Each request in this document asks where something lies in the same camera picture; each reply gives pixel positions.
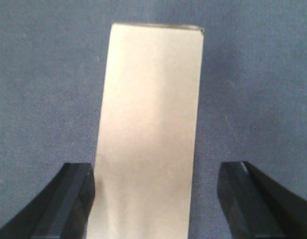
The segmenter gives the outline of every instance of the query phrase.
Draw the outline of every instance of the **gray fabric surface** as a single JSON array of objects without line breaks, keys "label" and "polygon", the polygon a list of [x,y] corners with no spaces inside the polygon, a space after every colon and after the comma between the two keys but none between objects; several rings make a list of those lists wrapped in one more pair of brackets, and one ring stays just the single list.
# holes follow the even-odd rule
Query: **gray fabric surface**
[{"label": "gray fabric surface", "polygon": [[221,161],[307,199],[307,1],[0,0],[0,227],[93,162],[111,24],[205,27],[189,238],[230,238]]}]

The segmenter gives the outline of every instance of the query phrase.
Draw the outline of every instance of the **rectangular box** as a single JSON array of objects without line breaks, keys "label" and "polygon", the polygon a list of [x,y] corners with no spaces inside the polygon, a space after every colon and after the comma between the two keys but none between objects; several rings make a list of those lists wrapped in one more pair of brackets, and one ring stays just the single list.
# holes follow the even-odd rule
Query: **rectangular box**
[{"label": "rectangular box", "polygon": [[203,38],[112,26],[88,239],[187,238]]}]

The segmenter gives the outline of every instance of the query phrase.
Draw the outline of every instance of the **cardboard box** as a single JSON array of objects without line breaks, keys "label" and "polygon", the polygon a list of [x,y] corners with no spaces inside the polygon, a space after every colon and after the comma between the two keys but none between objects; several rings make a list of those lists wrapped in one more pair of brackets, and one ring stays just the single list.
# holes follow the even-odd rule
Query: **cardboard box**
[{"label": "cardboard box", "polygon": [[88,239],[187,238],[203,38],[112,26]]}]

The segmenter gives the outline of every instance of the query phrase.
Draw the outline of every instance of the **blue fabric background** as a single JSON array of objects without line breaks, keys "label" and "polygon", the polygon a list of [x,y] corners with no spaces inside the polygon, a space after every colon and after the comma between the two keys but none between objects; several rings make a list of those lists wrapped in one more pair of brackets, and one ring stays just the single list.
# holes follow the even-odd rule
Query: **blue fabric background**
[{"label": "blue fabric background", "polygon": [[231,238],[221,161],[307,199],[307,0],[0,0],[0,227],[66,161],[94,162],[113,22],[206,29],[190,239]]}]

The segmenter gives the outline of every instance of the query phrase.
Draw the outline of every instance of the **box top edge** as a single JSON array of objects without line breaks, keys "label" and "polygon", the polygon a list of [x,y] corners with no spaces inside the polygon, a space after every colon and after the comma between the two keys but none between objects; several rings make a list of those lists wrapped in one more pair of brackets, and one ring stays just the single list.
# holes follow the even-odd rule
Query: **box top edge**
[{"label": "box top edge", "polygon": [[175,24],[159,24],[159,23],[133,23],[133,22],[115,22],[113,25],[129,25],[129,26],[143,26],[143,27],[155,27],[155,28],[173,28],[183,30],[197,30],[204,34],[205,29],[203,27],[195,25],[175,25]]}]

